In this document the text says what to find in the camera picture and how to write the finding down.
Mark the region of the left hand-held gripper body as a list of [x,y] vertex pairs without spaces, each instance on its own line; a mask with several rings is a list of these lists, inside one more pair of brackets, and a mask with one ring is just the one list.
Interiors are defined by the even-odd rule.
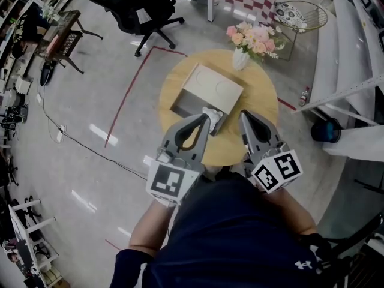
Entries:
[[146,192],[164,206],[177,206],[199,180],[204,166],[186,156],[176,156],[160,147],[149,162]]

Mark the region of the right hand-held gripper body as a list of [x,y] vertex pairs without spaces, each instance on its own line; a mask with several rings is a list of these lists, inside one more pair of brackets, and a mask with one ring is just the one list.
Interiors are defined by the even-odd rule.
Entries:
[[290,149],[285,141],[279,141],[260,159],[252,154],[249,160],[244,163],[248,179],[260,191],[268,194],[288,186],[303,174],[295,150]]

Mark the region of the white tissue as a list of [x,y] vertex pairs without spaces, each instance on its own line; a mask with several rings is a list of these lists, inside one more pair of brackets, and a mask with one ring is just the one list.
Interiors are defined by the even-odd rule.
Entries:
[[215,110],[215,109],[210,109],[208,107],[203,107],[202,108],[202,112],[204,114],[207,114],[210,118],[210,126],[209,126],[209,129],[210,129],[210,132],[213,132],[214,129],[215,129],[215,126],[216,124],[220,121],[220,119],[222,118],[223,116],[223,113],[219,110]]

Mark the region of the wooden tissue box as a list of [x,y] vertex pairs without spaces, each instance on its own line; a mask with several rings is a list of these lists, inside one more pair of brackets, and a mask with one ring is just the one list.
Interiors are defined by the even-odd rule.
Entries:
[[222,118],[210,132],[210,135],[216,136],[242,92],[243,87],[237,83],[197,63],[184,80],[170,110],[182,118],[203,113],[203,107],[221,111]]

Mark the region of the person's right forearm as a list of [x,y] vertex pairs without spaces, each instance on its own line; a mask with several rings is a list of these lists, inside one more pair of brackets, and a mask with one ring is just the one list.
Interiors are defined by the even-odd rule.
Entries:
[[310,213],[284,188],[264,194],[263,197],[279,211],[287,226],[298,235],[317,233],[317,226]]

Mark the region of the person's left forearm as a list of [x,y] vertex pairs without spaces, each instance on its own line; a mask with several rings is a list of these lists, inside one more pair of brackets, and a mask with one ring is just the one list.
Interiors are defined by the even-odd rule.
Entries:
[[141,251],[154,257],[163,245],[174,210],[174,206],[166,207],[159,201],[153,200],[136,224],[128,249]]

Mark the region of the round wooden table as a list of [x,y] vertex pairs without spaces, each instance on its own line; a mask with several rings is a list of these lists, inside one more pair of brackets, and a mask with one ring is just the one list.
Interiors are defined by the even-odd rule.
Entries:
[[246,153],[238,127],[241,110],[256,112],[274,125],[278,122],[278,99],[274,85],[261,66],[253,61],[236,71],[232,67],[233,52],[206,50],[184,58],[168,73],[160,92],[158,111],[164,132],[181,117],[170,110],[182,85],[197,64],[203,64],[241,85],[244,90],[219,134],[208,139],[202,163],[206,166],[230,166],[239,163]]

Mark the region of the clear bottle red cap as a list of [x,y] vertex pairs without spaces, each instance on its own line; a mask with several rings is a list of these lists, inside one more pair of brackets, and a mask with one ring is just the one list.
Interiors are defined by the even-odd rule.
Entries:
[[310,94],[310,88],[307,86],[306,89],[304,90],[304,92],[301,94],[301,97],[299,99],[299,105],[301,107],[306,105],[309,94]]

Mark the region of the black bin blue liner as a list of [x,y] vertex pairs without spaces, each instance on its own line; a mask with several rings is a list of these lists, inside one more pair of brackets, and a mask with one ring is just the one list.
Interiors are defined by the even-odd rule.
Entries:
[[341,131],[340,123],[331,118],[315,122],[311,128],[311,137],[317,142],[337,143],[341,137]]

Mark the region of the white ribbed vase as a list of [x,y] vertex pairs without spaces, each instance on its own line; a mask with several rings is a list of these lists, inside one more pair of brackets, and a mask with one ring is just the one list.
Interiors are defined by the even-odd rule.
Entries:
[[242,49],[236,48],[232,56],[232,67],[237,70],[243,70],[250,60],[248,53],[244,53]]

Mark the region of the person's navy shirt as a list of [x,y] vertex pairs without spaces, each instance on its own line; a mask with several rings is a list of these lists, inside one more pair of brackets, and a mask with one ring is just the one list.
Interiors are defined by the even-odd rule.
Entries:
[[295,234],[238,173],[195,185],[152,257],[124,249],[110,288],[332,288],[338,259],[320,234]]

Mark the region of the pink flower bouquet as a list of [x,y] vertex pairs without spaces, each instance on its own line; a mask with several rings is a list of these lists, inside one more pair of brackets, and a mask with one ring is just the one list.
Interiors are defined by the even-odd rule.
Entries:
[[226,35],[235,45],[236,54],[257,62],[263,61],[265,57],[278,59],[280,51],[286,46],[279,27],[273,28],[263,24],[253,26],[250,23],[241,22],[236,26],[229,26]]

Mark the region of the white slanted shelf unit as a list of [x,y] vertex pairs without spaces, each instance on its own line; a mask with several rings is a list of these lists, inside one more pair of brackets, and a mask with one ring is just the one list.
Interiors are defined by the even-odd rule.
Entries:
[[317,61],[309,103],[341,126],[330,155],[384,162],[384,122],[374,119],[376,89],[384,94],[384,41],[365,5],[369,0],[333,0],[335,12],[319,29]]

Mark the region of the floral seat cushion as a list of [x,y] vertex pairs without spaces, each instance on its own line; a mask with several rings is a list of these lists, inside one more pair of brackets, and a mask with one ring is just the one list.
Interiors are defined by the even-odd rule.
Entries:
[[286,2],[275,3],[275,20],[296,28],[307,27],[307,21],[302,13],[296,7]]

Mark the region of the black office chair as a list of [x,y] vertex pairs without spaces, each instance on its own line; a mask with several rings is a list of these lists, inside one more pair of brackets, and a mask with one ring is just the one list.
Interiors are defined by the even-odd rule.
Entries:
[[169,44],[175,43],[161,30],[172,23],[183,24],[183,17],[172,18],[175,13],[176,0],[90,0],[110,12],[115,18],[118,28],[127,34],[142,36],[135,51],[135,57],[141,56],[141,49],[153,33],[158,34]]

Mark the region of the black vacuum cleaner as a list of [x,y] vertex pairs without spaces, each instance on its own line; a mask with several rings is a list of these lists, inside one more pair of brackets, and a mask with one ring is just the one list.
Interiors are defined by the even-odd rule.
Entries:
[[40,86],[46,86],[52,76],[53,72],[56,67],[56,62],[55,61],[45,61],[42,68],[41,68],[41,76],[40,76]]

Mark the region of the dark folding side table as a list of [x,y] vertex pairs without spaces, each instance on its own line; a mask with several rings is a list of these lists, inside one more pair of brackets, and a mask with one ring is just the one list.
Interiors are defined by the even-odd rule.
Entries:
[[62,61],[66,61],[80,74],[84,74],[84,71],[72,61],[70,55],[85,34],[98,37],[101,40],[103,37],[85,30],[79,20],[80,15],[79,10],[63,12],[57,24],[52,25],[40,40],[34,50],[34,55],[47,62],[59,63],[64,68],[65,65]]

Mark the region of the white metal rack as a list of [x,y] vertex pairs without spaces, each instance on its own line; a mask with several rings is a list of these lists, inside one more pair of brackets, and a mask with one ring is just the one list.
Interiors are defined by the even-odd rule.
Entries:
[[[51,288],[54,285],[54,282],[47,284],[44,279],[42,270],[51,264],[55,259],[57,259],[59,254],[51,246],[51,244],[45,240],[45,238],[41,237],[39,240],[33,241],[31,234],[41,230],[44,226],[52,224],[54,221],[56,221],[56,218],[50,217],[46,220],[43,220],[42,222],[26,228],[17,214],[19,211],[26,211],[28,208],[31,208],[40,203],[41,200],[37,199],[16,206],[9,205],[8,210],[17,239],[16,245],[18,252],[21,256],[23,264],[26,266],[27,270],[31,272],[32,279],[36,283],[36,288]],[[37,259],[35,248],[38,245],[44,245],[48,250],[49,257],[46,260]]]

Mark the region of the small white cabinet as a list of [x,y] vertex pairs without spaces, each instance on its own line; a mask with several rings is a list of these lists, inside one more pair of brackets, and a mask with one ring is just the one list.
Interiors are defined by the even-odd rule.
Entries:
[[27,95],[31,86],[31,81],[18,76],[15,82],[15,89],[19,94]]

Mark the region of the black chair frame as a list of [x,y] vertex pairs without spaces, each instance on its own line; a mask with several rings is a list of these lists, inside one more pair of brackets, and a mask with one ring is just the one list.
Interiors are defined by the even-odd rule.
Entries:
[[350,237],[327,240],[338,259],[332,288],[384,288],[384,213]]

